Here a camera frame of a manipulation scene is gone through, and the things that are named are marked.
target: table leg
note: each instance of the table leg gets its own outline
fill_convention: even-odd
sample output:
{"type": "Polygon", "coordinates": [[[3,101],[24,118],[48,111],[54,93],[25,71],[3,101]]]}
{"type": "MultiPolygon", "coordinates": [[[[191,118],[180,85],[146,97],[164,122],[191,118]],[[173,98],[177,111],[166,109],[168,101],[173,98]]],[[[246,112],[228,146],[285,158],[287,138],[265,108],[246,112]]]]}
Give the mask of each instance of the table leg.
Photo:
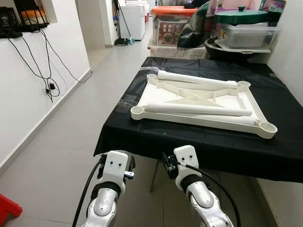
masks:
{"type": "Polygon", "coordinates": [[[155,180],[156,180],[159,162],[160,162],[160,160],[157,160],[156,167],[155,167],[155,170],[154,170],[154,173],[153,173],[153,176],[152,176],[152,182],[151,182],[151,187],[150,187],[150,193],[152,193],[152,191],[153,191],[153,185],[154,185],[155,180]]]}

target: transparent storage box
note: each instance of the transparent storage box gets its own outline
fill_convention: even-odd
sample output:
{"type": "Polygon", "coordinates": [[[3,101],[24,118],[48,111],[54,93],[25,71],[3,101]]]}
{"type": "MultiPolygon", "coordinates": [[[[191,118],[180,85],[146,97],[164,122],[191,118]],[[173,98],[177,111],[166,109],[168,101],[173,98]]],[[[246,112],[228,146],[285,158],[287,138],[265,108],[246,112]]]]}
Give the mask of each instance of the transparent storage box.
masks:
{"type": "Polygon", "coordinates": [[[152,44],[177,46],[183,26],[197,10],[185,9],[183,6],[153,7],[152,44]]]}
{"type": "Polygon", "coordinates": [[[277,27],[268,27],[264,23],[255,25],[220,24],[217,44],[224,49],[268,50],[278,33],[277,27]]]}

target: orange lid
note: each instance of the orange lid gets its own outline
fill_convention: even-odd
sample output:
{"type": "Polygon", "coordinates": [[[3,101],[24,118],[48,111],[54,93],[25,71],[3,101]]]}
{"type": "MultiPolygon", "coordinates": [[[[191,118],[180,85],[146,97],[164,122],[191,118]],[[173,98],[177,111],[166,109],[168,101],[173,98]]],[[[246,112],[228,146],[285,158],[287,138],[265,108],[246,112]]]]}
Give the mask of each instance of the orange lid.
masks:
{"type": "Polygon", "coordinates": [[[164,16],[166,14],[177,14],[183,16],[193,15],[198,8],[195,9],[185,9],[183,6],[156,6],[151,9],[152,13],[164,16]]]}
{"type": "MultiPolygon", "coordinates": [[[[42,16],[45,16],[44,10],[40,10],[40,12],[41,12],[42,16]]],[[[23,18],[27,18],[27,15],[28,15],[28,17],[36,17],[36,15],[37,15],[37,17],[40,17],[41,16],[40,12],[39,12],[39,10],[36,9],[36,10],[27,10],[26,13],[25,13],[25,11],[22,11],[21,14],[22,14],[23,18]]]]}

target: green lid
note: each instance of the green lid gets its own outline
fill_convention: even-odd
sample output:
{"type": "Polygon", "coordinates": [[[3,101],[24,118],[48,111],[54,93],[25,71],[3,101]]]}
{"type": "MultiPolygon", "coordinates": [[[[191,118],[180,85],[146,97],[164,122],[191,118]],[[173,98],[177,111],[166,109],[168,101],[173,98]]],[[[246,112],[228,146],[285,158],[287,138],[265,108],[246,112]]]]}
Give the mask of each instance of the green lid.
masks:
{"type": "Polygon", "coordinates": [[[215,15],[215,23],[240,25],[240,24],[256,24],[267,22],[268,12],[261,10],[244,10],[243,7],[239,7],[239,10],[231,10],[225,12],[219,12],[215,15]]]}

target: black tablecloth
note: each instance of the black tablecloth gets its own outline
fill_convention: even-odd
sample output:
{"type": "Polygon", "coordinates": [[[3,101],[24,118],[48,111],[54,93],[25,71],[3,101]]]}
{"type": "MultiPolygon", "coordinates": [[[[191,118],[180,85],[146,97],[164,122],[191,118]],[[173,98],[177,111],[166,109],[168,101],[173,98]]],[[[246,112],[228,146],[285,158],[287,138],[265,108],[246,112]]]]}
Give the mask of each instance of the black tablecloth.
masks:
{"type": "Polygon", "coordinates": [[[265,64],[149,57],[142,67],[221,80],[244,80],[266,119],[278,132],[270,139],[255,134],[150,119],[133,120],[130,108],[137,105],[146,86],[141,70],[105,122],[94,155],[122,149],[160,159],[173,149],[192,145],[201,168],[279,181],[303,182],[303,108],[265,64]]]}

